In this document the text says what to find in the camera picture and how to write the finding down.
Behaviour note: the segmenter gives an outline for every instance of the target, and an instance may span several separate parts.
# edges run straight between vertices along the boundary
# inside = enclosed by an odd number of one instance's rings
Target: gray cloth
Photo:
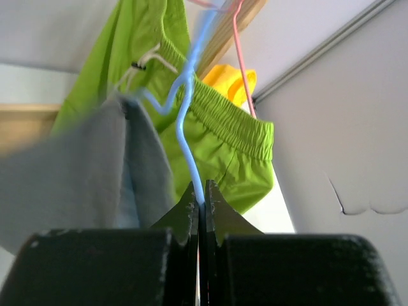
[[[140,226],[171,208],[171,171],[156,130],[140,105],[125,108],[129,120],[123,105],[111,98],[71,131],[0,159],[0,246],[15,254],[39,231],[116,226],[124,161]]]

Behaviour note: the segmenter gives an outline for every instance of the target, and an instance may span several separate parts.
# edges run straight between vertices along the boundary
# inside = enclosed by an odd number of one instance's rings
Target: green fabric
[[[54,132],[71,126],[98,107],[131,62],[158,43],[158,53],[181,71],[189,48],[183,0],[119,1],[58,114]],[[159,61],[151,60],[146,71],[135,76],[131,89],[146,86],[164,103],[176,77]],[[273,124],[253,119],[197,79],[194,86],[184,131],[201,179],[203,183],[215,180],[227,202],[245,212],[273,185]],[[175,136],[175,118],[182,96],[181,89],[166,117],[145,103],[174,174],[177,201],[191,180]]]

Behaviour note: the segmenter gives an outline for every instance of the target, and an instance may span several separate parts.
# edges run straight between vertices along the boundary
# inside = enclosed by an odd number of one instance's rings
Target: yellow garment
[[[247,70],[246,73],[249,90],[252,94],[256,85],[256,72],[255,70]],[[205,76],[203,82],[213,87],[237,107],[241,107],[247,101],[241,71],[230,65],[215,65]]]

